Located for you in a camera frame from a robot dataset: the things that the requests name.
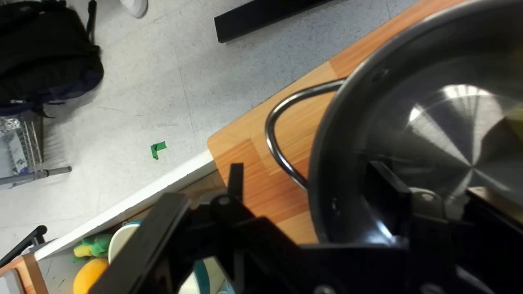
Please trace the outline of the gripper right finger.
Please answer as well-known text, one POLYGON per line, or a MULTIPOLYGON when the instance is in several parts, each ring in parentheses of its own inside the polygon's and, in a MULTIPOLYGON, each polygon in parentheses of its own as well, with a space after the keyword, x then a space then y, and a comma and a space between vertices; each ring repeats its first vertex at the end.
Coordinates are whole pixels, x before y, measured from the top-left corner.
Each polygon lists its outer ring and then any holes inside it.
POLYGON ((377 227, 407 252, 408 287, 419 294, 523 294, 523 205, 486 187, 465 192, 457 220, 441 196, 408 188, 369 161, 363 196, 377 227))

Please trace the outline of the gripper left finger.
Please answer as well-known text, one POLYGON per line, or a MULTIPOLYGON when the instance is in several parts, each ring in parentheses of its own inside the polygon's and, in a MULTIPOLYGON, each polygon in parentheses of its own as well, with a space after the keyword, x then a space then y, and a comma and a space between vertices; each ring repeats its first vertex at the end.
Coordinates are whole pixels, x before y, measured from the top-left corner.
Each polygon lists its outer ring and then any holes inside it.
POLYGON ((244 166, 230 166, 226 192, 192 209, 164 194, 88 294, 177 294, 195 262, 216 257, 236 294, 302 294, 293 261, 298 247, 242 203, 244 166))

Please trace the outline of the white bowl with teal rim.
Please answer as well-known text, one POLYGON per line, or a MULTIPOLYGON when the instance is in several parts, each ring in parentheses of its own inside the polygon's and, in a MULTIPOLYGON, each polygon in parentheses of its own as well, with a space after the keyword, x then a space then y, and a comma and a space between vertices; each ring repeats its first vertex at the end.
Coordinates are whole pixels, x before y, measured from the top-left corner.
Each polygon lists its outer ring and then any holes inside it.
MULTIPOLYGON (((124 222, 114 233, 108 249, 110 263, 130 240, 142 221, 142 219, 138 219, 124 222)), ((194 263, 193 272, 182 284, 178 294, 235 294, 235 292, 215 258, 211 257, 194 263)))

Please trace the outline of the green and yellow plush toy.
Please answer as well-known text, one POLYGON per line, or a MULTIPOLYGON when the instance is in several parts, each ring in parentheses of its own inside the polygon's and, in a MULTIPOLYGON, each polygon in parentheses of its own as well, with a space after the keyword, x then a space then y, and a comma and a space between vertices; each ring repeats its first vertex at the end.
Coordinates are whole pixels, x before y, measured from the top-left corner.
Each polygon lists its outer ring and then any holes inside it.
POLYGON ((73 248, 75 259, 89 258, 108 258, 108 251, 112 235, 109 233, 99 233, 81 240, 73 248))

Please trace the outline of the green tape piece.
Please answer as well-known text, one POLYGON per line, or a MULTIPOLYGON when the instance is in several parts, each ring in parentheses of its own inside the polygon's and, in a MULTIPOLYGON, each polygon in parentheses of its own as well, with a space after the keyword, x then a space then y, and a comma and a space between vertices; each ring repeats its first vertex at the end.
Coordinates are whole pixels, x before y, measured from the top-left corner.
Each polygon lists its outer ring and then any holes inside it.
POLYGON ((158 152, 162 151, 163 149, 166 149, 166 148, 167 148, 167 146, 166 146, 165 141, 151 145, 150 149, 151 149, 152 158, 154 158, 155 160, 158 160, 159 159, 158 152))

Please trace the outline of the yellow orange toy fruit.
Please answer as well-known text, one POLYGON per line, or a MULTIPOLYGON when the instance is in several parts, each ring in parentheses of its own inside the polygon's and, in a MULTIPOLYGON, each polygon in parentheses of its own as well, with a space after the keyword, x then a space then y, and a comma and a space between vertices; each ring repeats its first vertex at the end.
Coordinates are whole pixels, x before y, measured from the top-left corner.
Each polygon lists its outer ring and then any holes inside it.
POLYGON ((84 264, 73 281, 73 294, 88 294, 109 265, 104 258, 95 258, 84 264))

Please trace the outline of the black backpack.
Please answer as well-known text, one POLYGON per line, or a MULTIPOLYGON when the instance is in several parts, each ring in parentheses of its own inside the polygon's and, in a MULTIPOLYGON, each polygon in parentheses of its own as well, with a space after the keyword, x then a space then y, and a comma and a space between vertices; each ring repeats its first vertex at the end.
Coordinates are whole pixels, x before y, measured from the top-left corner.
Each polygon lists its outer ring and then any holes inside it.
POLYGON ((0 5, 0 116, 62 105, 103 79, 94 43, 97 2, 84 25, 66 0, 23 0, 0 5))

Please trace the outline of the white round object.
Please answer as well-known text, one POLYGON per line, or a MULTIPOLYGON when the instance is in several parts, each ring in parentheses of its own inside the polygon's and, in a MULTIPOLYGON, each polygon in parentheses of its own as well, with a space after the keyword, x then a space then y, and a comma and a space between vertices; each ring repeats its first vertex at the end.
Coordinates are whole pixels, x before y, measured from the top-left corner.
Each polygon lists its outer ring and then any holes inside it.
POLYGON ((142 18, 149 7, 149 0, 119 0, 125 11, 134 18, 142 18))

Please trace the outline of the black flat bar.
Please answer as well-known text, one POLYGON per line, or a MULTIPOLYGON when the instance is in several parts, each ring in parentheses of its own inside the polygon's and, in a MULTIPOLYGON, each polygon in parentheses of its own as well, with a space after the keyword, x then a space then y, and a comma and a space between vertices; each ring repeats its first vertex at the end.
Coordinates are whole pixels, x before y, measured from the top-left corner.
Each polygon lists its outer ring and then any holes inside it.
POLYGON ((232 41, 330 1, 251 0, 214 18, 217 41, 232 41))

